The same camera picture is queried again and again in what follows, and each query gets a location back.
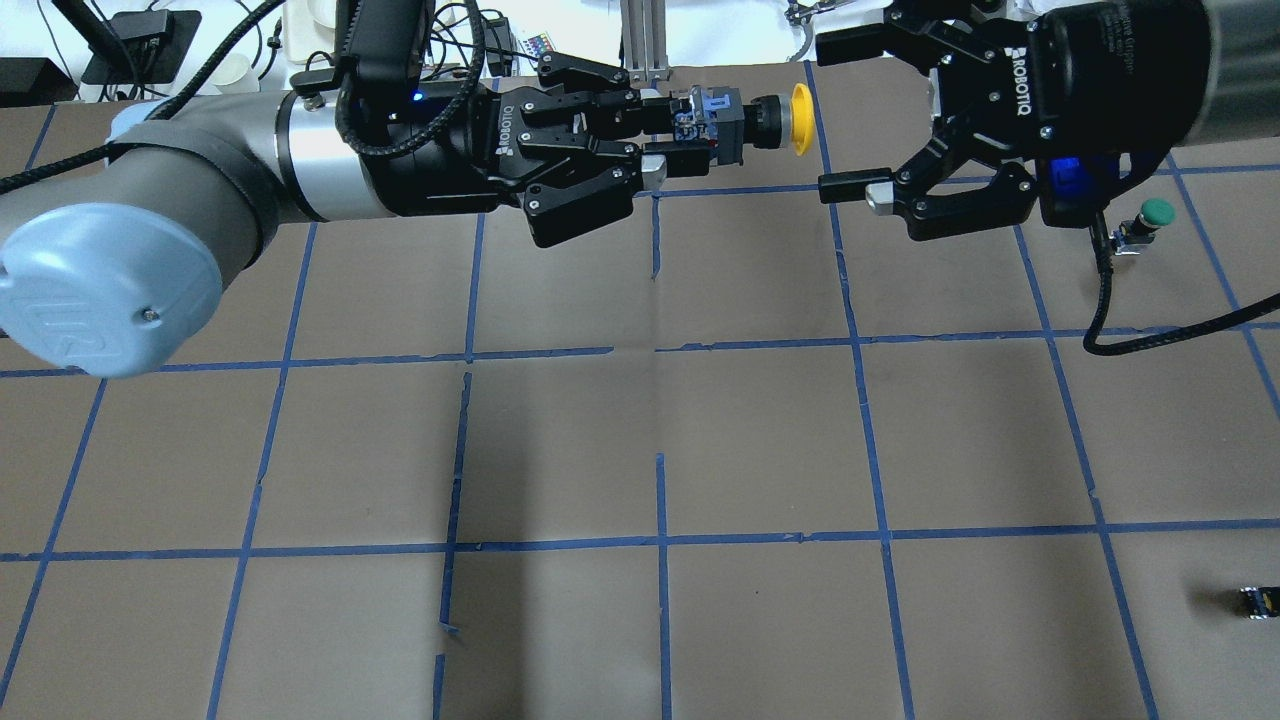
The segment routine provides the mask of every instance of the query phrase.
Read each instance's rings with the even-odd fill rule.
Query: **metal post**
[[[622,0],[622,61],[632,82],[667,79],[667,0]]]

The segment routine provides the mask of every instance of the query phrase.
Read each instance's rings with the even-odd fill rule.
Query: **light blue joint cap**
[[[209,247],[132,205],[50,210],[0,247],[0,328],[46,363],[100,378],[163,365],[221,295]]]

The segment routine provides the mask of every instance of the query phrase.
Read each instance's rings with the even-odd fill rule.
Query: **yellow cap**
[[[791,91],[791,146],[796,156],[804,155],[818,137],[818,117],[813,111],[813,95],[809,86],[796,83]]]

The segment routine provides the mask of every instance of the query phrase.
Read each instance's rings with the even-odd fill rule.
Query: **robotiq logo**
[[[502,109],[502,119],[498,120],[498,150],[494,155],[515,155],[511,149],[511,119],[516,115],[515,105],[506,105]]]
[[[1014,60],[1014,94],[1018,96],[1018,117],[1032,114],[1032,78],[1027,70],[1027,49],[1005,47],[1005,55]]]

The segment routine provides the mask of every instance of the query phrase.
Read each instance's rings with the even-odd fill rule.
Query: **green cap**
[[[1142,204],[1142,219],[1153,228],[1171,225],[1176,217],[1178,213],[1174,210],[1174,206],[1158,197],[1152,197]]]

